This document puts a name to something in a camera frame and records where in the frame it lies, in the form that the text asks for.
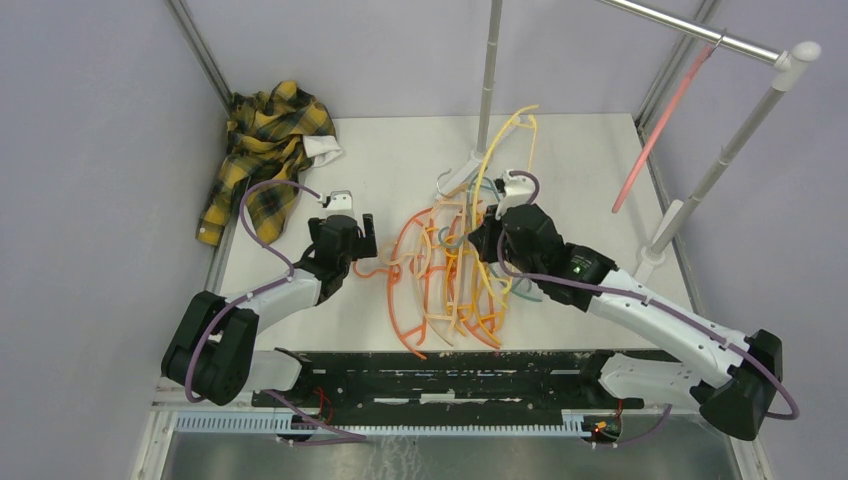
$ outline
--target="white connector cap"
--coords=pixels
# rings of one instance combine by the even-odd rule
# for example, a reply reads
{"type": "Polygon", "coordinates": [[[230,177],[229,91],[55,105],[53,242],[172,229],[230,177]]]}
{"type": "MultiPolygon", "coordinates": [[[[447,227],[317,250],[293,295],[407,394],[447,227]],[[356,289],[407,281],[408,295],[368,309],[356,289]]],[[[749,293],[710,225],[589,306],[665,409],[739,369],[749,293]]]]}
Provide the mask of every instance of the white connector cap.
{"type": "Polygon", "coordinates": [[[774,77],[771,87],[781,92],[788,92],[795,86],[807,67],[820,56],[821,45],[816,42],[801,42],[795,45],[789,55],[782,55],[775,64],[775,68],[781,72],[774,77]]]}

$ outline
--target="white tabletop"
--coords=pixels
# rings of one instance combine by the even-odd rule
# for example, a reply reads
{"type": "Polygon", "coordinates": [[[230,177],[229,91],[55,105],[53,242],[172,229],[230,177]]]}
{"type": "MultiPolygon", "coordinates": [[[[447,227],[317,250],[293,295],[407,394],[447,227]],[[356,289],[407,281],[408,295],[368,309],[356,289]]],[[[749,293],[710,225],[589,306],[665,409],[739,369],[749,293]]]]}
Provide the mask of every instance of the white tabletop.
{"type": "MultiPolygon", "coordinates": [[[[492,133],[506,118],[492,118],[492,133]]],[[[616,215],[610,212],[641,148],[632,118],[628,114],[539,115],[537,120],[532,171],[540,178],[542,190],[536,203],[553,218],[566,241],[598,250],[632,273],[637,251],[662,217],[647,171],[639,176],[621,211],[616,215]]],[[[378,245],[394,240],[413,213],[432,206],[436,176],[465,163],[477,130],[474,117],[341,119],[335,124],[345,155],[311,169],[301,181],[325,194],[350,190],[357,217],[374,215],[378,245]]],[[[518,129],[508,137],[496,151],[488,175],[499,176],[506,168],[525,168],[531,136],[530,130],[518,129]]],[[[317,203],[304,194],[298,202],[285,233],[274,243],[293,261],[310,243],[307,220],[321,215],[317,203]]],[[[236,228],[225,261],[221,287],[225,294],[285,272],[279,260],[254,244],[240,225],[236,228]]],[[[368,271],[378,263],[365,260],[361,266],[368,271]]],[[[407,274],[395,288],[395,308],[403,330],[418,325],[421,319],[410,278],[407,274]]],[[[689,307],[671,251],[648,285],[689,307]]],[[[498,336],[505,350],[653,347],[629,330],[547,298],[531,303],[513,297],[498,336]]],[[[471,336],[454,335],[452,341],[454,347],[449,347],[430,333],[421,349],[489,349],[471,336]]],[[[361,279],[352,273],[327,302],[280,321],[257,338],[258,350],[277,346],[296,351],[406,351],[389,321],[385,276],[361,279]]]]}

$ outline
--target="gray wall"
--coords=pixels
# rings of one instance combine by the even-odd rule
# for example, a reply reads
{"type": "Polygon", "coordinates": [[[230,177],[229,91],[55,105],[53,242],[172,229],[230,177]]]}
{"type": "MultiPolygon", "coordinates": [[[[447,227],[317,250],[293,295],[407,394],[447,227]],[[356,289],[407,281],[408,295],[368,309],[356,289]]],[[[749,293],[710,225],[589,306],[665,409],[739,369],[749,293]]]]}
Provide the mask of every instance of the gray wall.
{"type": "Polygon", "coordinates": [[[0,476],[126,478],[223,109],[161,0],[0,10],[0,476]]]}
{"type": "MultiPolygon", "coordinates": [[[[479,111],[489,0],[188,3],[233,91],[297,80],[339,118],[479,111]]],[[[497,113],[633,112],[674,40],[591,0],[504,3],[497,113]]]]}
{"type": "MultiPolygon", "coordinates": [[[[823,55],[692,217],[685,249],[710,314],[784,340],[786,384],[802,417],[763,427],[778,478],[845,478],[848,4],[724,3],[716,25],[781,48],[816,40],[823,55]]],[[[659,144],[675,196],[691,192],[772,77],[729,52],[704,65],[659,144]]]]}

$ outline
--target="garment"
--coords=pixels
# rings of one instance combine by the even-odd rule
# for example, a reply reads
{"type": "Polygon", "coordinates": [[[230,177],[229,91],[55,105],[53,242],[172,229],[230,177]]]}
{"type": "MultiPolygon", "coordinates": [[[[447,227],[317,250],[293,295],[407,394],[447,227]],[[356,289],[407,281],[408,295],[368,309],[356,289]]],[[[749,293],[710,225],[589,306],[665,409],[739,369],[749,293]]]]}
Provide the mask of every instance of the garment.
{"type": "MultiPolygon", "coordinates": [[[[295,82],[280,82],[270,94],[233,94],[227,156],[200,217],[197,239],[218,245],[248,183],[272,178],[297,181],[313,162],[306,156],[302,137],[335,133],[326,107],[295,82]]],[[[247,213],[262,241],[271,243],[280,236],[297,193],[288,185],[272,185],[247,199],[247,213]]]]}
{"type": "Polygon", "coordinates": [[[312,159],[312,168],[323,167],[344,153],[332,135],[304,135],[303,148],[306,156],[312,159]]]}

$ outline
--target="plaid shirt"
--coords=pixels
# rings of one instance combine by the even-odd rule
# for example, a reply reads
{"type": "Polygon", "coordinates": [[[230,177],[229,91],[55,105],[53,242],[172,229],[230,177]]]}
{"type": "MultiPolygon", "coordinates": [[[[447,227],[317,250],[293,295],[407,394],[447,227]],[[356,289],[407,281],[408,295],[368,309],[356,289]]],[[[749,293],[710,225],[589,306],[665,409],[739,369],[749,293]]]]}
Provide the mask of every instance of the plaid shirt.
{"type": "MultiPolygon", "coordinates": [[[[238,209],[241,195],[261,181],[297,181],[298,174],[312,166],[303,149],[303,135],[335,135],[326,107],[297,88],[281,82],[271,94],[251,97],[233,94],[227,121],[227,156],[200,217],[197,239],[218,245],[230,215],[238,209]]],[[[283,231],[298,189],[272,185],[247,199],[247,211],[256,233],[271,243],[283,231]]]]}

